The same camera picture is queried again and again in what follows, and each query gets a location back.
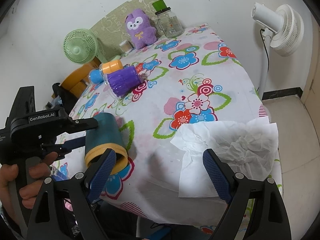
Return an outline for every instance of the green fan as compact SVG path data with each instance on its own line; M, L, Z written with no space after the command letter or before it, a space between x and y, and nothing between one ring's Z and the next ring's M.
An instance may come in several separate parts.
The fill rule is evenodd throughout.
M90 30L77 29L68 33L63 42L68 59L77 64L86 64L96 56L102 63L108 62L99 51L98 40Z

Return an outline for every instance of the floral tablecloth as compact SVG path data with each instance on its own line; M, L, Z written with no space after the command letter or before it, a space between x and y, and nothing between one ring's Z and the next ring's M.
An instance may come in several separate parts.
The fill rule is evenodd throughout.
M90 85L70 113L73 119L112 113L125 141L128 166L109 177L100 197L157 223L194 225L212 233L226 204L218 197L178 197L184 152L170 140L183 123L248 122L266 116L249 76L207 24L186 29L175 39L163 37L121 61L134 65L143 83L121 100L105 84ZM57 143L84 134L62 134ZM68 177L85 171L84 148L54 165ZM279 157L270 176L282 192ZM250 200L240 234L252 207Z

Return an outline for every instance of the plush toy face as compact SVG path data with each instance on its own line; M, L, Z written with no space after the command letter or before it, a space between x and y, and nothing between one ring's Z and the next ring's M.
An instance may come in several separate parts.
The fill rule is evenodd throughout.
M141 9L135 9L131 14L128 14L125 23L129 34L136 33L150 26L148 15Z

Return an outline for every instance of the tissue paper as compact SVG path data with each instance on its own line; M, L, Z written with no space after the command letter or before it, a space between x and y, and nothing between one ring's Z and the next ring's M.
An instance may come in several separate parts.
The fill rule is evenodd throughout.
M183 124L171 143L186 151L182 160L179 197L218 196L202 163L204 150L212 148L222 162L248 179L264 180L271 172L278 149L276 123L267 116L233 121Z

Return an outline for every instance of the hand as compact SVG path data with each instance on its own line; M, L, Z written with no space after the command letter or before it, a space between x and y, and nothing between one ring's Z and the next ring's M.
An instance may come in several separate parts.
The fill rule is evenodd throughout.
M58 157L56 152L49 153L43 160L36 166L29 169L29 174L33 179L40 179L42 177L50 176L49 165L51 165ZM7 211L8 215L13 221L17 223L16 217L14 215L13 206L11 203L8 182L13 181L18 176L18 166L16 164L10 166L7 164L2 165L0 168L0 201ZM22 204L28 208L32 209L36 201L36 196L39 193L40 187L43 183L43 179L37 180L23 188L20 189L19 193L22 197Z

